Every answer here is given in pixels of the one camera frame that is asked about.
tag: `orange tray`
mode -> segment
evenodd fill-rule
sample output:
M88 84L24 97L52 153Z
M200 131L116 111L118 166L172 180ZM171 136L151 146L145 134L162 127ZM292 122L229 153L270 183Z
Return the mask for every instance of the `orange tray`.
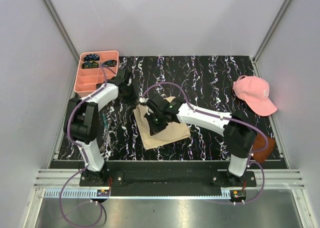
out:
M83 69L82 64L85 62L84 58L88 54L96 54L99 56L99 60L96 62L99 64L98 68L87 68ZM111 51L96 51L96 52L85 52L80 56L80 61L78 64L78 71L76 73L74 91L80 96L85 97L96 90L97 84L103 83L105 81L104 73L101 69L103 62L108 60L116 60L116 66L109 67L115 73L118 71L119 65L119 52L116 50ZM110 70L103 67L106 78L111 79L115 76Z

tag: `metal floor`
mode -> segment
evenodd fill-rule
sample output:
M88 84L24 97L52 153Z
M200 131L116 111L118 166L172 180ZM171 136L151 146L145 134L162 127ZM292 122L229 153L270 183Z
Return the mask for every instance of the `metal floor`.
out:
M258 192L248 190L248 198ZM84 199L64 199L65 213ZM261 197L246 205L221 205L208 200L109 199L103 203L97 228L302 228L290 190L265 190ZM96 221L100 209L86 204L67 217L85 226ZM36 228L71 228L60 214L57 198L43 199Z

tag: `brown leather wallet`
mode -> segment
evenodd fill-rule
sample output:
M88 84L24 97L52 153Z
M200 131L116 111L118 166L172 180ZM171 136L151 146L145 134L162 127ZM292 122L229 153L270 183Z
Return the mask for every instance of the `brown leather wallet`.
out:
M266 137L268 139L268 146L265 150L260 151L260 152L255 152L265 146L265 139L259 133L257 134L256 139L253 144L253 147L252 147L253 158L259 163L265 162L265 160L268 158L268 156L272 153L272 151L275 148L276 141L274 139L271 139L267 135L266 135Z

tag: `cap brim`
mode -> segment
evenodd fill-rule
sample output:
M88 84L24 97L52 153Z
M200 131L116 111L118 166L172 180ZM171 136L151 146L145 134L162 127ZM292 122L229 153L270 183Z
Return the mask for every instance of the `cap brim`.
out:
M272 103L270 99L266 99L263 102L246 102L248 106L257 113L259 116L267 117L275 113L278 108Z

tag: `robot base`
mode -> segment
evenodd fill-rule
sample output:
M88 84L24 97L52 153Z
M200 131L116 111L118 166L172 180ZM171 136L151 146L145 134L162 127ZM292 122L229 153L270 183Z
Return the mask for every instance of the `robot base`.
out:
M244 182L246 187L257 186L255 173L253 171L246 171L242 177L236 177L228 171L212 171L211 179L213 187L243 187Z
M103 167L101 171L85 170L81 173L79 186L81 187L108 187L108 178L111 178L112 187L121 187L123 183L122 171L108 171Z

